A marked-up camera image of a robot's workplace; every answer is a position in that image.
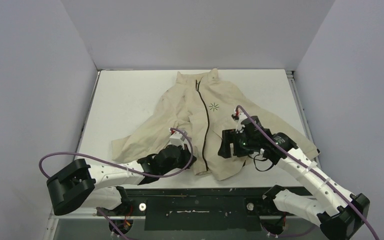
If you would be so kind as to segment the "beige zip jacket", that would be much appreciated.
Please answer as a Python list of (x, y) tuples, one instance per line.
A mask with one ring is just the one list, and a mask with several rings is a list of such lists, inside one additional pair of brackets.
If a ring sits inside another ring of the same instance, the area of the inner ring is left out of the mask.
[(174, 86), (160, 97), (153, 115), (131, 135), (112, 141), (112, 160), (130, 163), (157, 153), (168, 144), (169, 129), (176, 128), (186, 131), (191, 139), (196, 157), (192, 169), (196, 175), (212, 173), (218, 181), (230, 178), (240, 172), (246, 159), (226, 159), (218, 155), (218, 150), (223, 130), (236, 127), (232, 113), (238, 105), (258, 116), (272, 133), (285, 133), (310, 159), (318, 156), (317, 147), (306, 136), (252, 102), (235, 84), (220, 79), (217, 69), (212, 69), (200, 74), (178, 73)]

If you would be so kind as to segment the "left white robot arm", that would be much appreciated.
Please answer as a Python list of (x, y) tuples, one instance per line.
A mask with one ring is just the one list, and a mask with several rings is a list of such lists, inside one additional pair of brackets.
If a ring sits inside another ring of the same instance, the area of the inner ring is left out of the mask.
[(175, 169), (189, 169), (197, 158), (186, 145), (168, 145), (137, 161), (88, 164), (79, 158), (48, 177), (53, 213), (63, 216), (79, 208), (104, 208), (123, 215), (131, 206), (122, 185), (145, 185), (158, 181)]

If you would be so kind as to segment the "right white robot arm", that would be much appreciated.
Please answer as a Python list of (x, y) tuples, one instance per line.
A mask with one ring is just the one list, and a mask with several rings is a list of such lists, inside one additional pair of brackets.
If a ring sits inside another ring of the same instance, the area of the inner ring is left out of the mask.
[(370, 200), (353, 194), (328, 177), (315, 161), (283, 132), (271, 133), (259, 118), (240, 112), (231, 118), (236, 127), (222, 130), (218, 155), (225, 159), (258, 153), (264, 159), (297, 180), (314, 199), (274, 185), (263, 195), (263, 207), (269, 214), (286, 212), (320, 228), (329, 240), (349, 240), (364, 224)]

